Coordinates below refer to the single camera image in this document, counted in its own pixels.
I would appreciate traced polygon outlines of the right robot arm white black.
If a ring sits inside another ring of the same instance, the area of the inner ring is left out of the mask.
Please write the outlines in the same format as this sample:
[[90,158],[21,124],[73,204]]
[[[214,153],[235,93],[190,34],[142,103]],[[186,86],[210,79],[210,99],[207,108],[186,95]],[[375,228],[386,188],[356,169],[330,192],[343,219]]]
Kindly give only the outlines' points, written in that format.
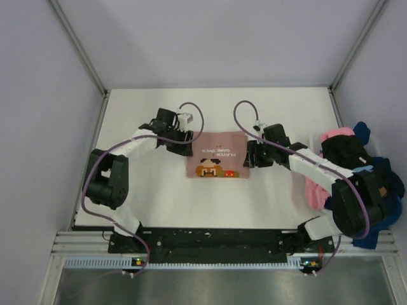
[[255,133],[247,143],[245,165],[264,168],[278,164],[301,174],[327,191],[329,209],[301,225],[298,246],[306,251],[317,247],[322,238],[346,235],[363,238],[370,229],[383,221],[385,205],[373,173],[342,168],[315,154],[301,142],[292,143],[281,124],[267,126],[257,121]]

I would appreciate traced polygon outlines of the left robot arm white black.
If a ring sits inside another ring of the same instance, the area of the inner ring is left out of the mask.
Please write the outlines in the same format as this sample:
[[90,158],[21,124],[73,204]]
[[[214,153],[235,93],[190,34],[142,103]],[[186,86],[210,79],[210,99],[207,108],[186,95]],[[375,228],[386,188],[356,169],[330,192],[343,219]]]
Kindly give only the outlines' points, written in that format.
[[131,252],[139,251],[144,237],[137,230],[141,222],[126,200],[130,190],[130,162],[164,146],[170,153],[192,155],[194,132],[188,129],[193,115],[160,108],[150,122],[136,129],[129,138],[102,150],[94,149],[88,159],[82,188],[81,208],[88,215],[108,221],[123,235],[122,244]]

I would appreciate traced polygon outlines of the dusty pink t shirt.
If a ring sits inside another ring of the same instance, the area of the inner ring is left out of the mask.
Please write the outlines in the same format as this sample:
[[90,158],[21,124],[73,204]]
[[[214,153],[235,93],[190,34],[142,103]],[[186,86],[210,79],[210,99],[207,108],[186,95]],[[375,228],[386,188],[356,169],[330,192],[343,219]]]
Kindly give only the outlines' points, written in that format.
[[247,135],[244,132],[203,132],[191,144],[186,160],[188,178],[241,178],[250,176],[245,166]]

